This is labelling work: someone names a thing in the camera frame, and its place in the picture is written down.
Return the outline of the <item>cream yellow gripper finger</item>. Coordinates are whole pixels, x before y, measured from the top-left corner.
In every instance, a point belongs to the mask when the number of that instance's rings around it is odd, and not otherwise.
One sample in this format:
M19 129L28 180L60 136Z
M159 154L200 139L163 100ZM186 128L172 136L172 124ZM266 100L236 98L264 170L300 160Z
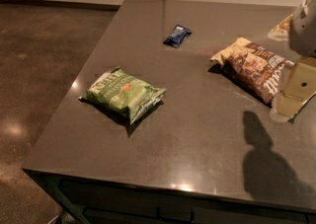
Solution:
M275 122L294 118L316 94L316 58L301 57L281 69L270 117Z

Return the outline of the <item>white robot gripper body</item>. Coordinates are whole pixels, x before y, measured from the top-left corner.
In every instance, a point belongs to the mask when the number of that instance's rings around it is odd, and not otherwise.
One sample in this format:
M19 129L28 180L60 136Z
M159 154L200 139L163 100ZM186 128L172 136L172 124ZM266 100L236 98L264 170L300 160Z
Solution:
M316 0L303 0L293 12L289 47L301 56L316 57Z

